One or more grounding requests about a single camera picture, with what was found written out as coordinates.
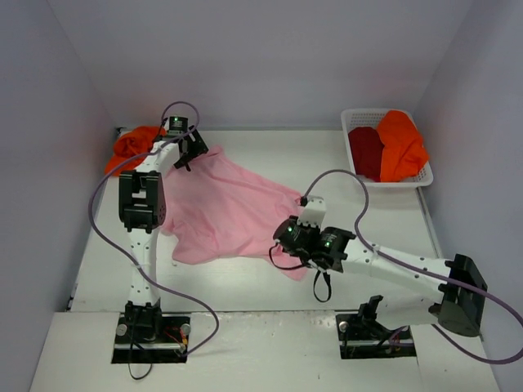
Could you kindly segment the pink t shirt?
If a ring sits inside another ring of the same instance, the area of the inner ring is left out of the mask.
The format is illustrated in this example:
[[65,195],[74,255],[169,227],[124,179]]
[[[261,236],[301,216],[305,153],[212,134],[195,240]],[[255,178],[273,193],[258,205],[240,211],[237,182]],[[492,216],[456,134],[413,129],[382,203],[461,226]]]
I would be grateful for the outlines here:
[[173,169],[163,180],[167,215],[162,231],[177,238],[172,259],[199,265],[221,258],[275,262],[301,281],[308,270],[276,247],[273,234],[300,213],[300,193],[231,161],[219,145],[190,169]]

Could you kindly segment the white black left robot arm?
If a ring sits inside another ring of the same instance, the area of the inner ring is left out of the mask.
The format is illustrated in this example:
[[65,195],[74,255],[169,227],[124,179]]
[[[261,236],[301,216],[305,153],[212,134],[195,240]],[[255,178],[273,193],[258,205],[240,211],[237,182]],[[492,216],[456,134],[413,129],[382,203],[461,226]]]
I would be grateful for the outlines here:
[[154,131],[137,166],[118,175],[118,218],[130,240],[134,267],[124,317],[132,339],[140,343],[157,341],[164,328],[160,289],[153,284],[158,236],[167,215],[163,180],[171,169],[186,167],[207,151],[188,118],[170,116]]

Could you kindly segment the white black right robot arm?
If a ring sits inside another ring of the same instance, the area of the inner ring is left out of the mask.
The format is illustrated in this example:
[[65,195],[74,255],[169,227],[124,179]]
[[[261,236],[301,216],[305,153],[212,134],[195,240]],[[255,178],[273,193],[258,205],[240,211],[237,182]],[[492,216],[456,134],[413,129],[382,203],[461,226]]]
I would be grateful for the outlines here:
[[300,260],[293,270],[315,269],[332,295],[330,271],[363,274],[416,292],[430,306],[422,312],[460,336],[480,335],[487,284],[474,261],[461,254],[453,260],[425,259],[367,245],[348,230],[300,225],[290,216],[273,235],[275,246]]

